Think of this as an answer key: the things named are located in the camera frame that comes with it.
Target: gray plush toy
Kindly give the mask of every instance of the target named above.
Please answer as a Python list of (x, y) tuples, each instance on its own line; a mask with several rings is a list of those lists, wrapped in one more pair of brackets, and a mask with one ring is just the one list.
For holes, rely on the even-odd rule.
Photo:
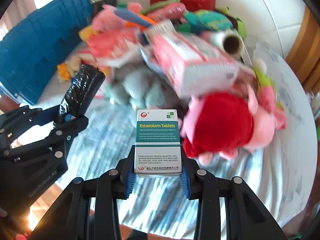
[(113, 82), (108, 85), (106, 97), (112, 104), (130, 103), (134, 111), (146, 108), (173, 109), (180, 105), (177, 94), (167, 81), (144, 63), (114, 69)]

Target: red plush toy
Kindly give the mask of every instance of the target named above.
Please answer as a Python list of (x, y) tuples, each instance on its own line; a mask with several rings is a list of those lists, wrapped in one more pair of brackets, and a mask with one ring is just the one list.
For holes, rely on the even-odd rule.
[(247, 144), (252, 133), (253, 116), (248, 104), (243, 98), (226, 92), (193, 98), (181, 131), (185, 152), (191, 158), (205, 152), (230, 153)]

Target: pile of toys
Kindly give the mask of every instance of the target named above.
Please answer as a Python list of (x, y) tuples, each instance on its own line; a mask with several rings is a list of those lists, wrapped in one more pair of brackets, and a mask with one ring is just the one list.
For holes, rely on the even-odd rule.
[(87, 47), (58, 65), (60, 79), (86, 63), (107, 76), (100, 96), (112, 104), (137, 111), (188, 101), (181, 136), (187, 156), (202, 164), (215, 153), (229, 160), (240, 147), (269, 145), (285, 129), (285, 112), (264, 62), (251, 64), (243, 22), (215, 0), (150, 1), (104, 4), (79, 32)]

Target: yellow plush toy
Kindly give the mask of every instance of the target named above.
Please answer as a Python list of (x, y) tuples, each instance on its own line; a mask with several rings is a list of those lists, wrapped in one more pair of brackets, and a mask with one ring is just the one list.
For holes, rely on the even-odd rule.
[(81, 40), (87, 42), (92, 36), (96, 35), (98, 32), (94, 31), (92, 25), (89, 25), (79, 31), (79, 37)]
[(81, 63), (81, 59), (78, 56), (73, 55), (70, 60), (57, 65), (58, 79), (60, 83), (70, 81), (71, 78), (76, 75), (76, 72), (80, 70)]

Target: black plastic bag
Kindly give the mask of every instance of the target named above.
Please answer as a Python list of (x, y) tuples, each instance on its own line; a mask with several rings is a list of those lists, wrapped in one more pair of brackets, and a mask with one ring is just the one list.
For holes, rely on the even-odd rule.
[(83, 64), (60, 104), (55, 124), (84, 115), (104, 80), (105, 75), (101, 70)]

